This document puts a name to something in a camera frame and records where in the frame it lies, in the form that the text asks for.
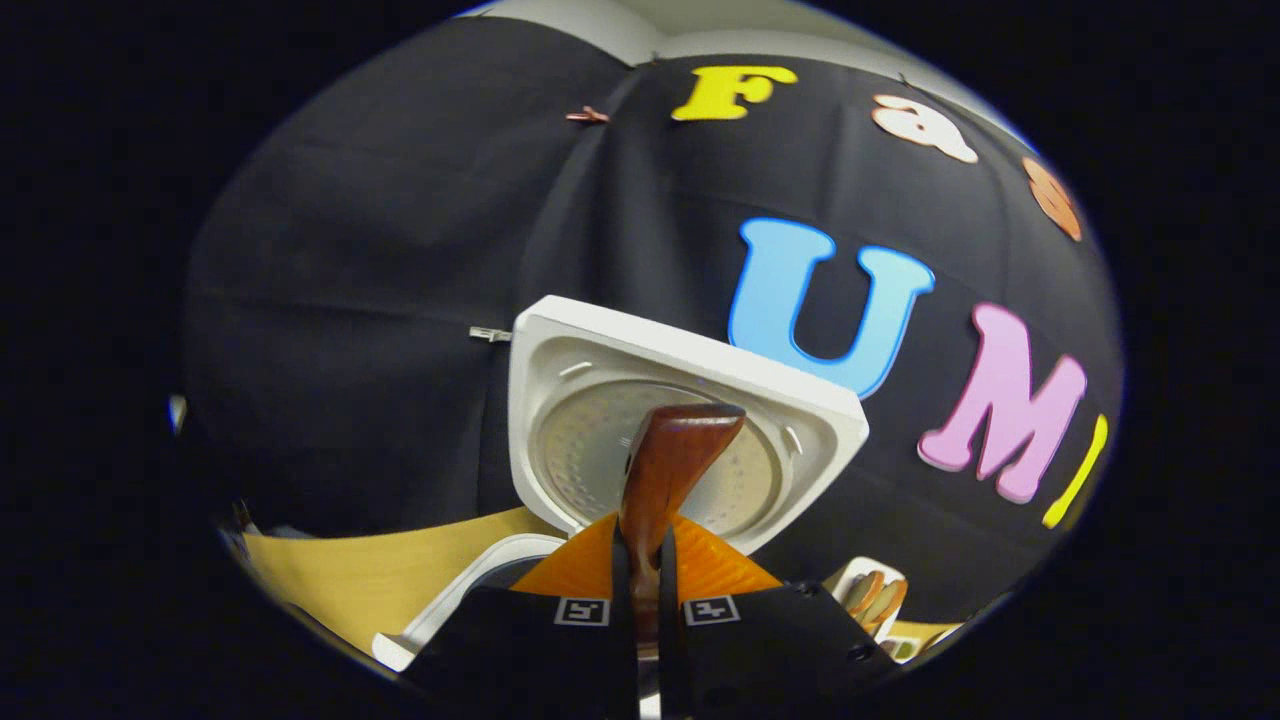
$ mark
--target foam letter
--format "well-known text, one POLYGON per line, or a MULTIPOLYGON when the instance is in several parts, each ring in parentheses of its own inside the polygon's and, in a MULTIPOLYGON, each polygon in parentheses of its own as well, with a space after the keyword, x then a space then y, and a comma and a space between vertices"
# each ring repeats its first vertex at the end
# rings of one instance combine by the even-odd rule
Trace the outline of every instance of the foam letter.
POLYGON ((765 65, 721 65, 694 70, 698 83, 689 102, 676 108, 671 117, 677 120, 736 120, 746 115, 739 105, 741 95, 749 102, 764 102, 773 95, 773 83, 796 82, 796 74, 786 68, 765 65))
POLYGON ((1071 478, 1071 484, 1066 486, 1066 491, 1062 496, 1053 501, 1053 505, 1048 506, 1044 511, 1044 516, 1041 518, 1041 523, 1048 528, 1053 529, 1059 523, 1062 521, 1062 515, 1066 514, 1066 509, 1071 506, 1071 501, 1075 500, 1076 493, 1080 492, 1080 487, 1084 484, 1084 478, 1089 477, 1089 470, 1093 470, 1093 464, 1098 461, 1098 455, 1102 454, 1102 446, 1107 443, 1107 416, 1098 415, 1096 423, 1093 423, 1093 442, 1089 443, 1089 451, 1084 454, 1084 460, 1080 461, 1079 469, 1075 470, 1075 477, 1071 478))
POLYGON ((888 375, 906 334, 918 295, 933 290, 933 270, 910 255, 887 247, 864 247, 858 264, 872 277, 872 287, 849 352, 838 360, 819 360, 795 342, 800 314, 814 266, 836 254, 836 242, 809 225, 772 218, 742 223, 746 264, 730 310, 732 345, 799 368, 867 398, 888 375))
POLYGON ((895 95, 877 95, 874 100, 883 108, 872 110, 872 119, 884 132, 925 147, 937 147, 961 163, 978 161, 978 154, 965 145, 960 128, 942 113, 895 95))
POLYGON ((984 480, 996 468, 1027 443, 1018 462, 1000 474, 996 491, 1019 505, 1030 501, 1039 479, 1062 442, 1075 405, 1087 384, 1084 369, 1064 355, 1053 373, 1030 398, 1032 361, 1027 325, 1009 310, 979 302, 973 307, 973 324, 982 333, 978 357, 969 384, 951 419, 941 430, 920 437, 920 459, 948 471, 969 464, 973 436, 989 413, 987 439, 978 460, 978 479, 984 480))

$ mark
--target clip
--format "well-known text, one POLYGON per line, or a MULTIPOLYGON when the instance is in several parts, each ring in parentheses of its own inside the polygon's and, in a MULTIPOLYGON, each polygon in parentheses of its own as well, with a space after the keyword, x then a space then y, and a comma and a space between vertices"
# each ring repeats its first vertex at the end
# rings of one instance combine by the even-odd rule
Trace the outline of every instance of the clip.
POLYGON ((564 115, 566 120, 577 120, 581 123, 607 123, 609 117, 604 113, 596 111, 590 105, 582 105, 581 113, 570 113, 564 115))

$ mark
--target white container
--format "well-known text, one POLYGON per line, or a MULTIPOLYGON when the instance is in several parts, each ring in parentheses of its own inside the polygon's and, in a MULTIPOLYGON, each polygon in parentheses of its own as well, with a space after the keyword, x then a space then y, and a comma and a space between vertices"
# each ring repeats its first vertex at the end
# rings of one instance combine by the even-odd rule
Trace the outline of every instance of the white container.
MULTIPOLYGON (((870 557, 855 557, 849 561, 849 565, 845 566, 845 571, 840 575, 840 580, 836 583, 836 589, 833 589, 831 594, 837 602, 844 605, 845 597, 849 594, 849 591, 852 589, 854 584, 869 575, 873 570, 879 570, 884 574, 886 585, 893 580, 906 579, 906 575, 895 568, 884 565, 883 562, 872 560, 870 557)), ((881 626, 876 630, 874 637, 877 643, 884 642, 884 639, 890 637, 890 630, 893 628, 893 623, 897 620, 897 614, 901 609, 902 606, 900 605, 892 615, 881 623, 881 626)))
MULTIPOLYGON (((507 402, 512 482, 521 502, 572 537, 618 509, 625 464, 652 407, 731 402, 746 425, 681 514, 750 555, 786 528, 867 442, 858 396, 746 350, 635 315, 547 296, 512 331, 507 402)), ((506 538, 374 657, 403 670, 489 570, 549 555, 564 539, 506 538)))

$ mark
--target food item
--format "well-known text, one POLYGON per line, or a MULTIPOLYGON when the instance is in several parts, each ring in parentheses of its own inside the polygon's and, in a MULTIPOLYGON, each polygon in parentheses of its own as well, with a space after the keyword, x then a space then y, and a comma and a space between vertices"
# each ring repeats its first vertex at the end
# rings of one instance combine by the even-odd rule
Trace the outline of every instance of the food item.
POLYGON ((888 620, 890 616, 902 606, 902 600, 905 597, 906 580, 893 580, 876 596, 876 600, 867 607, 867 610, 855 615, 854 619, 858 620, 863 629, 874 634, 874 630, 879 629, 881 624, 888 620))
MULTIPOLYGON (((544 557, 513 591, 559 597, 612 598, 612 512, 544 557)), ((677 597, 689 600, 741 594, 782 587, 777 578, 698 523, 676 516, 677 597)))
POLYGON ((613 597, 613 528, 609 512, 534 565, 511 589, 559 597, 613 597))
POLYGON ((782 587, 777 578, 698 523, 676 518, 676 594, 689 600, 782 587))
POLYGON ((849 589, 849 594, 845 596, 845 609, 849 610, 850 615, 856 618, 859 612, 870 607, 883 585, 884 573, 872 570, 870 573, 863 575, 856 583, 854 583, 854 587, 849 589))

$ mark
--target yellow letter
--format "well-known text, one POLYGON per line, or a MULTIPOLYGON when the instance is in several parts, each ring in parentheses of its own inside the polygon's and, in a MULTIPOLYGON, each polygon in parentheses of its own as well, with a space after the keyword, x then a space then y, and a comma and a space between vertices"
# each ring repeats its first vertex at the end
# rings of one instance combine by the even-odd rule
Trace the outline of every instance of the yellow letter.
POLYGON ((689 102, 676 108, 677 120, 736 120, 746 108, 736 102, 741 95, 749 102, 764 102, 773 95, 773 83, 792 83, 796 74, 786 68, 763 65, 718 65, 694 70, 698 83, 689 102))
POLYGON ((1048 528, 1053 529, 1057 527, 1059 521, 1062 520, 1062 515, 1066 514, 1066 509, 1071 506, 1071 501, 1075 500, 1075 493, 1080 492, 1080 486, 1084 484, 1084 478, 1089 477, 1089 470, 1093 469, 1093 464, 1097 462, 1098 455, 1102 452, 1102 446, 1107 443, 1107 418, 1106 415, 1098 415, 1098 421, 1093 424, 1093 442, 1089 443, 1089 451, 1084 454, 1084 461, 1080 462, 1079 470, 1075 471, 1075 477, 1071 478, 1071 484, 1066 486, 1066 492, 1062 497, 1053 501, 1053 505, 1048 506, 1044 511, 1044 518, 1041 523, 1048 528))

